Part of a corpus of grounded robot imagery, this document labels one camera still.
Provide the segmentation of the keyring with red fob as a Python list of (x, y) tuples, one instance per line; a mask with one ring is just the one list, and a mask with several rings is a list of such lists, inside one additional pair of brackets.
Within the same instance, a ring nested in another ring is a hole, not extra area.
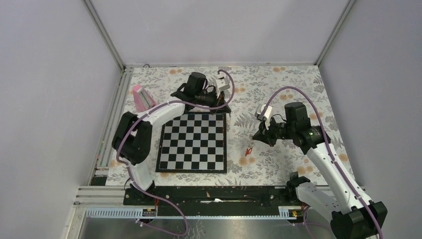
[(248, 155), (250, 155), (252, 153), (253, 146), (254, 146), (254, 140), (250, 139), (248, 144), (247, 144), (247, 149), (246, 149), (246, 152), (245, 152), (245, 155), (244, 155), (245, 157), (247, 157)]

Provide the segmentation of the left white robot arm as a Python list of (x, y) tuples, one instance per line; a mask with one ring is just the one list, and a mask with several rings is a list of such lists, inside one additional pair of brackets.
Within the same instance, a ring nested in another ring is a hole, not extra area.
[(154, 200), (151, 189), (153, 179), (150, 175), (146, 159), (150, 154), (154, 127), (161, 127), (170, 120), (179, 117), (188, 111), (199, 108), (211, 113), (225, 111), (229, 113), (228, 104), (232, 101), (234, 93), (228, 100), (224, 92), (228, 89), (235, 90), (233, 77), (225, 70), (217, 71), (217, 78), (229, 78), (229, 83), (223, 85), (222, 90), (213, 86), (213, 91), (208, 92), (208, 80), (199, 72), (192, 72), (187, 82), (183, 83), (164, 103), (154, 106), (143, 112), (141, 116), (125, 112), (117, 126), (112, 139), (112, 147), (116, 150), (116, 160), (125, 165), (133, 186), (137, 189), (135, 198), (144, 205)]

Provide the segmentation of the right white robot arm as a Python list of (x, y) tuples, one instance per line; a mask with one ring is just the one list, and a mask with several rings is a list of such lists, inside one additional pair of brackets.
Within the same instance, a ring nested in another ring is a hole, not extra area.
[(333, 144), (321, 126), (311, 125), (307, 108), (301, 102), (285, 105), (286, 119), (277, 122), (272, 107), (259, 105), (255, 116), (260, 121), (253, 140), (274, 146), (278, 140), (291, 140), (317, 167), (333, 196), (318, 189), (304, 176), (287, 182), (288, 203), (300, 202), (313, 208), (328, 222), (338, 239), (366, 239), (381, 236), (387, 215), (382, 202), (374, 202), (341, 163)]

